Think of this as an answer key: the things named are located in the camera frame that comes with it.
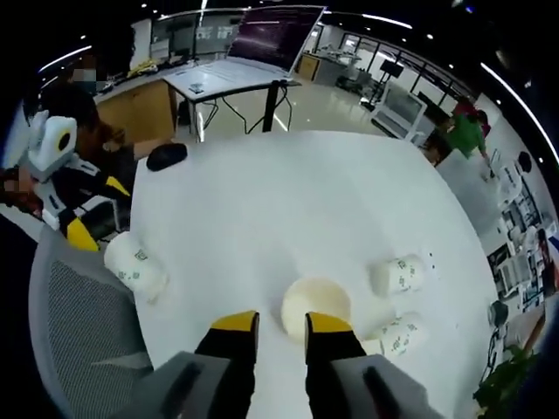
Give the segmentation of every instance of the desk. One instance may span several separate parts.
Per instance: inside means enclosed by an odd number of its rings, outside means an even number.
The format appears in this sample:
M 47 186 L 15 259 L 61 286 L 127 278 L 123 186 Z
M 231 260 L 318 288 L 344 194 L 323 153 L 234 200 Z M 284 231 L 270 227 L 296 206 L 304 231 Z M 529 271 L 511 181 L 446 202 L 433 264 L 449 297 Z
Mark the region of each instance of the desk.
M 125 81 L 97 94 L 99 115 L 107 124 L 124 128 L 128 141 L 170 139 L 175 136 L 176 96 L 162 79 L 191 65 L 163 70 Z
M 430 340 L 397 365 L 445 417 L 471 399 L 497 294 L 466 214 L 411 144 L 323 131 L 253 134 L 195 144 L 186 161 L 157 173 L 141 161 L 135 185 L 131 231 L 170 276 L 155 305 L 136 303 L 154 367 L 194 351 L 220 316 L 259 310 L 248 417 L 311 417 L 304 348 L 283 332 L 279 309 L 292 282 L 320 275 L 345 288 L 362 338 L 394 310 L 421 312 Z M 374 296 L 369 264 L 425 249 L 438 278 L 394 307 Z
M 269 132 L 272 130 L 273 113 L 280 86 L 300 86 L 300 83 L 291 78 L 282 77 L 256 66 L 228 60 L 217 60 L 206 65 L 187 68 L 170 74 L 164 79 L 187 100 L 190 133 L 195 134 L 200 141 L 203 139 L 198 138 L 196 104 L 232 94 L 267 89 L 262 131 Z
M 214 61 L 208 65 L 220 63 Z M 102 120 L 116 127 L 125 129 L 126 137 L 135 142 L 153 139 L 170 139 L 175 136 L 177 105 L 179 93 L 188 101 L 190 114 L 190 131 L 198 133 L 196 123 L 196 104 L 223 98 L 236 93 L 254 90 L 268 90 L 266 98 L 263 131 L 272 129 L 273 111 L 277 103 L 280 85 L 300 86 L 290 79 L 280 80 L 280 76 L 244 65 L 247 72 L 242 77 L 227 79 L 204 74 L 201 65 L 182 65 L 173 69 L 162 70 L 157 74 L 142 76 L 116 86 L 111 92 L 98 94 L 95 102 Z M 193 83 L 204 83 L 204 92 L 195 94 L 190 90 Z

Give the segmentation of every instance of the tipped over cup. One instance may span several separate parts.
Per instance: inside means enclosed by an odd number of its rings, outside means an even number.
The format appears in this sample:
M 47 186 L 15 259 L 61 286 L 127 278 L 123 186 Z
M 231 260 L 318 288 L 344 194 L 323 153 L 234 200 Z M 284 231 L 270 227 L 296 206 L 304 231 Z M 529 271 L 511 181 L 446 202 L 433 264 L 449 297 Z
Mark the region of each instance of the tipped over cup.
M 167 286 L 169 275 L 161 264 L 148 255 L 134 236 L 125 231 L 113 238 L 103 257 L 110 270 L 136 298 L 154 303 Z

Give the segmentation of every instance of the black object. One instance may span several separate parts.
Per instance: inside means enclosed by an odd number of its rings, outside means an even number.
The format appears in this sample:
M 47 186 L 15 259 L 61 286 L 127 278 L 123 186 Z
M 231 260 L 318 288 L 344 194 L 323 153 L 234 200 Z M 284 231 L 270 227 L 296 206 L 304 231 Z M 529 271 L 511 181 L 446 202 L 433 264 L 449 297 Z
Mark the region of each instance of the black object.
M 501 327 L 508 318 L 508 306 L 499 300 L 491 304 L 489 308 L 489 321 L 495 327 Z
M 158 172 L 183 161 L 186 159 L 187 154 L 184 144 L 163 144 L 149 154 L 146 166 L 152 172 Z
M 183 100 L 180 105 L 178 106 L 178 125 L 187 127 L 190 125 L 190 112 L 189 112 L 189 102 L 187 100 Z
M 385 59 L 383 64 L 381 65 L 381 71 L 387 72 L 392 77 L 400 77 L 402 74 L 402 70 L 404 68 L 396 63 L 390 62 L 388 59 Z
M 272 131 L 273 112 L 276 110 L 276 100 L 278 98 L 278 90 L 280 86 L 286 86 L 279 80 L 274 80 L 272 85 L 268 88 L 268 95 L 266 97 L 266 107 L 264 110 L 264 122 L 262 123 L 262 132 L 269 133 Z

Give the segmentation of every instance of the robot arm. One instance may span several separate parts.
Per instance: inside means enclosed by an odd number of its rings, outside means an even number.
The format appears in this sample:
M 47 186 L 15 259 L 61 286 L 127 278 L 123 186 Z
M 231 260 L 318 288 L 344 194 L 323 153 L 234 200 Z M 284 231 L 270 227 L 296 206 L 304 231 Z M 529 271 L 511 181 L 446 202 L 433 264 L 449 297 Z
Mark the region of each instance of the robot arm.
M 75 193 L 86 192 L 99 201 L 129 201 L 130 193 L 112 176 L 105 175 L 93 164 L 81 160 L 75 153 L 77 137 L 76 121 L 62 116 L 48 116 L 47 111 L 37 113 L 31 122 L 31 140 L 22 165 L 38 182 L 35 194 L 43 202 L 42 217 L 54 230 L 60 230 L 71 245 L 87 251 L 97 251 L 97 245 L 89 229 L 68 208 L 57 194 L 52 175 L 68 182 L 66 186 Z

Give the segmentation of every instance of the white desk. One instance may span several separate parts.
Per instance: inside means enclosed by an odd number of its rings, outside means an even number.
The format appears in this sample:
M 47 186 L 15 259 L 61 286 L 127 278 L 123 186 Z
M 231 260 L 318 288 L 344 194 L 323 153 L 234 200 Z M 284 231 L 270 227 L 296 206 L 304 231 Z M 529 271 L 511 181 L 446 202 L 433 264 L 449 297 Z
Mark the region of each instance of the white desk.
M 276 80 L 291 81 L 291 78 L 274 72 L 226 60 L 184 68 L 163 79 L 193 103 L 234 93 L 267 89 Z M 193 86 L 199 87 L 201 92 L 196 93 L 192 90 Z
M 170 275 L 156 305 L 137 302 L 154 367 L 194 351 L 218 317 L 259 310 L 249 417 L 311 417 L 304 349 L 280 323 L 286 289 L 304 276 L 337 281 L 366 337 L 394 315 L 374 297 L 367 264 L 428 249 L 439 278 L 394 303 L 400 313 L 421 312 L 431 337 L 397 365 L 446 417 L 471 399 L 497 295 L 466 214 L 411 144 L 337 132 L 254 134 L 196 144 L 162 172 L 141 161 L 135 185 L 131 229 Z
M 294 82 L 291 77 L 226 59 L 184 68 L 163 79 L 188 101 L 190 133 L 197 137 L 197 103 L 236 93 L 268 89 L 262 131 L 269 132 L 272 130 L 273 113 L 278 103 L 279 83 L 283 86 L 300 86 L 300 83 Z

